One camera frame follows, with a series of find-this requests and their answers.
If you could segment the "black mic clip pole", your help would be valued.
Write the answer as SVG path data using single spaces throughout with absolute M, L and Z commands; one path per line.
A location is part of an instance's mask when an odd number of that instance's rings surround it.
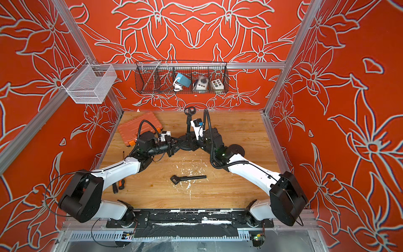
M 182 181 L 189 181 L 189 180 L 199 180 L 199 179 L 206 179 L 206 175 L 197 175 L 197 176 L 171 176 L 170 180 L 173 184 L 177 185 Z
M 184 109 L 184 113 L 187 116 L 186 124 L 187 124 L 187 131 L 186 135 L 191 133 L 191 121 L 192 121 L 192 116 L 196 113 L 196 108 L 193 106 L 189 106 Z

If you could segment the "black round stand base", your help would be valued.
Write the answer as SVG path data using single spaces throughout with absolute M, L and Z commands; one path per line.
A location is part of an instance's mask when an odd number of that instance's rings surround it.
M 194 134 L 186 134 L 178 139 L 178 147 L 184 151 L 195 151 L 198 149 L 196 136 Z

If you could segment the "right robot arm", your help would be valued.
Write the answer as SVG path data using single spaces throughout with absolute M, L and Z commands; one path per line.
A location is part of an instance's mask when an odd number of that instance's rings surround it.
M 303 224 L 300 215 L 307 205 L 307 197 L 291 172 L 270 171 L 247 160 L 243 147 L 225 146 L 218 130 L 211 125 L 208 110 L 204 110 L 203 119 L 194 120 L 188 115 L 187 131 L 194 134 L 194 144 L 209 154 L 215 169 L 239 175 L 269 196 L 265 200 L 253 200 L 246 207 L 250 226 L 265 219 L 277 219 L 286 226 Z

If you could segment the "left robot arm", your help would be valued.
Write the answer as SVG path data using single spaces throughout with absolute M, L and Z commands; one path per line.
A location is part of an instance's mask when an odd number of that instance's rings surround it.
M 58 207 L 81 223 L 93 218 L 108 218 L 124 227 L 132 225 L 135 221 L 133 207 L 124 201 L 105 201 L 102 199 L 103 192 L 122 179 L 144 171 L 156 155 L 174 155 L 178 145 L 179 139 L 171 137 L 168 132 L 139 133 L 133 150 L 124 160 L 91 172 L 77 171 L 62 194 Z

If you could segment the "orange plastic tool case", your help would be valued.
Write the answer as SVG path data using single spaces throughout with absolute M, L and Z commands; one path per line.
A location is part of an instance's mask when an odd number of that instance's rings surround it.
M 155 114 L 153 112 L 144 113 L 118 126 L 118 132 L 127 147 L 134 147 L 136 144 L 137 133 L 142 120 L 149 121 L 159 133 L 162 132 L 163 126 Z

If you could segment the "white button box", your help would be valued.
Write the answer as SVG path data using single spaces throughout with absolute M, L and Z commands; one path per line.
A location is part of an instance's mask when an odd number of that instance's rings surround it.
M 214 91 L 224 91 L 225 89 L 224 84 L 220 79 L 211 80 L 210 84 Z

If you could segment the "white device black knobs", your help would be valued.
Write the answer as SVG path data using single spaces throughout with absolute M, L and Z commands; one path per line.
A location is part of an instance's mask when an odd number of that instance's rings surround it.
M 204 76 L 199 76 L 194 84 L 194 91 L 206 91 L 208 89 L 209 79 Z

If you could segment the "teal box in basket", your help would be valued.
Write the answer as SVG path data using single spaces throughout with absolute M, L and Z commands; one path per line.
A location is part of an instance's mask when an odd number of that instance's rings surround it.
M 185 75 L 178 73 L 174 79 L 174 84 L 184 87 L 189 87 L 192 81 Z

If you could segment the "orange black handled tool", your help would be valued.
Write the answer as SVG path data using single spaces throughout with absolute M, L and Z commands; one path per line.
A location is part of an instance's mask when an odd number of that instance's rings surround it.
M 125 189 L 125 179 L 121 179 L 119 182 L 113 183 L 112 190 L 114 194 L 117 194 L 119 191 Z

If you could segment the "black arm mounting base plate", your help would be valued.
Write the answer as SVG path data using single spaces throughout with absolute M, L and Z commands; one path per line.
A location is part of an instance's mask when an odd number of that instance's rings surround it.
M 134 221 L 124 227 L 107 220 L 106 228 L 129 231 L 134 238 L 240 239 L 273 228 L 272 219 L 255 220 L 245 210 L 135 210 Z

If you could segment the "clear plastic wall bin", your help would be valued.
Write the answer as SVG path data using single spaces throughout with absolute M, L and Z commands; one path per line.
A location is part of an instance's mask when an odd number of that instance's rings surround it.
M 106 65 L 106 70 L 84 65 L 61 86 L 76 104 L 97 105 L 104 102 L 116 78 L 112 65 Z

